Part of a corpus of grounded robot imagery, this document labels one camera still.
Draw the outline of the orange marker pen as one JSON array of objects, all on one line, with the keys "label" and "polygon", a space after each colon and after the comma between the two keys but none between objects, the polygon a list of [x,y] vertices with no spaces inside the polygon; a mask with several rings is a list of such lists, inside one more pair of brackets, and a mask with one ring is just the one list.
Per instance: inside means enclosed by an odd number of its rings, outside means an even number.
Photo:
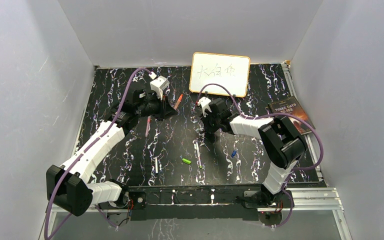
[{"label": "orange marker pen", "polygon": [[177,101],[176,101],[176,103],[175,103],[175,105],[174,105],[174,107],[173,107],[175,110],[178,109],[180,103],[182,102],[182,99],[183,99],[183,94],[181,94],[181,95],[179,96],[179,98],[177,99]]}]

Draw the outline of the pink marker pen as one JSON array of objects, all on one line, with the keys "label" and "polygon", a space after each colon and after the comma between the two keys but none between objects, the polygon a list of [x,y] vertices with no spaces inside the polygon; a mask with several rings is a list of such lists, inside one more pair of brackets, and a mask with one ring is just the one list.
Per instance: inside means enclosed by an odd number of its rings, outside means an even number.
[{"label": "pink marker pen", "polygon": [[145,137],[147,138],[149,135],[150,131],[150,125],[151,125],[151,116],[147,117],[147,122],[146,122],[146,128],[145,128]]}]

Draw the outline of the green white pen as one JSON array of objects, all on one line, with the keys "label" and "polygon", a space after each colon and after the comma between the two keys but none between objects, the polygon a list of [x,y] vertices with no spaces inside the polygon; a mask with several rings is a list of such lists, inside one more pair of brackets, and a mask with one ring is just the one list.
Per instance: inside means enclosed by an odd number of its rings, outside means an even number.
[{"label": "green white pen", "polygon": [[199,167],[200,169],[202,169],[203,166],[202,166],[202,161],[201,161],[200,144],[198,143],[198,141],[196,141],[196,142],[194,143],[194,148],[195,148],[195,150],[196,150],[196,157],[197,157],[198,167]]}]

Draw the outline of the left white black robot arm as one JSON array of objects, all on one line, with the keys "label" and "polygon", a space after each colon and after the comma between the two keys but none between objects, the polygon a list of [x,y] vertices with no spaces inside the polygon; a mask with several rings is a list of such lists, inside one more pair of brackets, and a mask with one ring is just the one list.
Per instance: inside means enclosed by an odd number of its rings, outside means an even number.
[{"label": "left white black robot arm", "polygon": [[124,208],[129,203],[127,187],[116,180],[90,183],[90,177],[108,153],[136,127],[140,118],[158,121],[178,114],[162,92],[130,90],[122,105],[115,102],[96,132],[76,154],[60,166],[46,171],[47,198],[51,205],[81,216],[90,206],[112,203]]}]

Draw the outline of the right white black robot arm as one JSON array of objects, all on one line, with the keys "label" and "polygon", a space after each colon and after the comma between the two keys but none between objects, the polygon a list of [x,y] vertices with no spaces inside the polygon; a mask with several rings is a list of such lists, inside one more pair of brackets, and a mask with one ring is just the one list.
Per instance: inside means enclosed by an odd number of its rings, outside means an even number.
[{"label": "right white black robot arm", "polygon": [[246,207],[275,207],[282,199],[285,184],[293,168],[308,150],[304,137],[287,116],[245,118],[233,114],[220,98],[210,100],[202,97],[197,106],[201,108],[200,119],[207,134],[218,130],[232,135],[245,135],[262,141],[265,153],[271,161],[268,174],[261,189],[251,196],[239,196]]}]

